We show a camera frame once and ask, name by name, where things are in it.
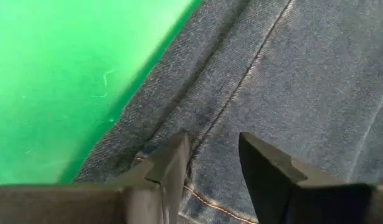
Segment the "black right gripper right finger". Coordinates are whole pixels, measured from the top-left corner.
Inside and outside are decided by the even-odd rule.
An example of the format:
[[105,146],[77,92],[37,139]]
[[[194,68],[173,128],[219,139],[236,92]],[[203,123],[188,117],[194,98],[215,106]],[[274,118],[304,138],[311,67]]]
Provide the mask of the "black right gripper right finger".
[[383,185],[343,182],[246,132],[239,157],[259,223],[383,223]]

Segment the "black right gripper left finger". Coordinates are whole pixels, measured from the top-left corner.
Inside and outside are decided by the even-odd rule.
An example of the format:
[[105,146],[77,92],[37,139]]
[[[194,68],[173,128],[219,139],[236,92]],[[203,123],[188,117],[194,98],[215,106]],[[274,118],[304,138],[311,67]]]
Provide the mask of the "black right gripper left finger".
[[190,156],[182,131],[102,184],[0,185],[0,223],[176,223]]

